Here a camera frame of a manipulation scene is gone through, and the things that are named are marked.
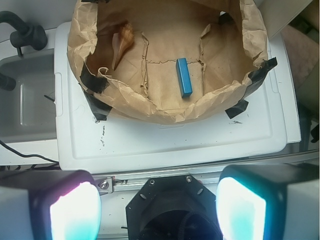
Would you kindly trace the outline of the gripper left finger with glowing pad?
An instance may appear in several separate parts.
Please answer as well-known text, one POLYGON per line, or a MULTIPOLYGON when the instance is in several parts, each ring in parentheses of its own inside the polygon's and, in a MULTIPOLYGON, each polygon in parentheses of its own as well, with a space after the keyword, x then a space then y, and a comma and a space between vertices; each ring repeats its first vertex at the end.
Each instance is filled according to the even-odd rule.
POLYGON ((2 240, 95 240, 102 203, 85 170, 0 173, 2 240))

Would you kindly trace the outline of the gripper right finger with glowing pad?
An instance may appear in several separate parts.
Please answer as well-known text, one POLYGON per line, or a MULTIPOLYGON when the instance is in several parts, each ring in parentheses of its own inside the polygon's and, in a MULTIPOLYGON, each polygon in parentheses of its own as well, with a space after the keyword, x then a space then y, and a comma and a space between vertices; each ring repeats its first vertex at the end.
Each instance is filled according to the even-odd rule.
POLYGON ((227 240, 318 240, 320 168, 228 165, 216 189, 216 214, 227 240))

